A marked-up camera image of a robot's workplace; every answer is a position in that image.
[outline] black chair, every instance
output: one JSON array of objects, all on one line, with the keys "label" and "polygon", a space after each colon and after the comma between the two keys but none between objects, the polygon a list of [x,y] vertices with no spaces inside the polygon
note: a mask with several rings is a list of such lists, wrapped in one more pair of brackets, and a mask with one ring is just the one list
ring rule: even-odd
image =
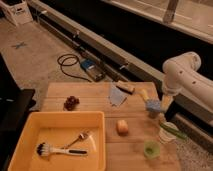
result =
[{"label": "black chair", "polygon": [[6,170],[29,109],[36,104],[34,93],[18,87],[0,53],[0,170]]}]

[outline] brush bristles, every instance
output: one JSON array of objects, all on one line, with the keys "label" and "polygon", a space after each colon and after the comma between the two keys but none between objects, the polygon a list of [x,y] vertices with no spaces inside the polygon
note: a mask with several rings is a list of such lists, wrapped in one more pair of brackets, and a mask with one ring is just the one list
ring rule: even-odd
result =
[{"label": "brush bristles", "polygon": [[41,143],[37,147],[37,153],[39,156],[48,156],[50,154],[50,145],[47,143]]}]

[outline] green cup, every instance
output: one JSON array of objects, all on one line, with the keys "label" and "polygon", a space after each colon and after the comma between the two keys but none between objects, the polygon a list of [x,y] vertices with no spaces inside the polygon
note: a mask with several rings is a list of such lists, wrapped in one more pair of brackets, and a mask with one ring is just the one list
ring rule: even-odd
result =
[{"label": "green cup", "polygon": [[143,152],[148,159],[156,158],[160,155],[160,146],[156,141],[145,141]]}]

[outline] small cup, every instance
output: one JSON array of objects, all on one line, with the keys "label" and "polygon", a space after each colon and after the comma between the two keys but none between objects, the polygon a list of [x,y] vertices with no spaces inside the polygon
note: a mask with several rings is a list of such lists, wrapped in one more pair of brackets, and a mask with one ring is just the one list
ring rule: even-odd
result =
[{"label": "small cup", "polygon": [[160,146],[156,141],[145,141],[143,152],[144,156],[148,159],[156,158],[160,155]]},{"label": "small cup", "polygon": [[[174,129],[177,129],[177,126],[171,122],[164,122],[165,125],[171,127],[171,128],[174,128]],[[160,131],[159,131],[159,137],[160,137],[160,141],[165,144],[165,143],[168,143],[174,139],[176,139],[176,136],[169,133],[168,131],[166,131],[165,129],[163,128],[160,128]]]}]

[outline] wooden table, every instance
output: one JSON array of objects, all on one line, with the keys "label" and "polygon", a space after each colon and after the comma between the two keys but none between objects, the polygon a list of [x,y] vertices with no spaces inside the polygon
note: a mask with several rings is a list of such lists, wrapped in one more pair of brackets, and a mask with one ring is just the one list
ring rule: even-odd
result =
[{"label": "wooden table", "polygon": [[[144,88],[153,99],[158,99],[155,85],[151,82],[131,83],[135,86],[133,95],[119,107],[111,106],[108,96],[110,83],[51,83],[42,111],[62,111],[68,96],[79,98],[76,111],[103,111],[106,118],[106,170],[181,170],[174,143],[160,144],[160,157],[148,160],[143,155],[145,140],[157,140],[159,126],[157,119],[150,119],[139,95]],[[119,136],[116,122],[125,119],[129,125],[128,136]]]}]

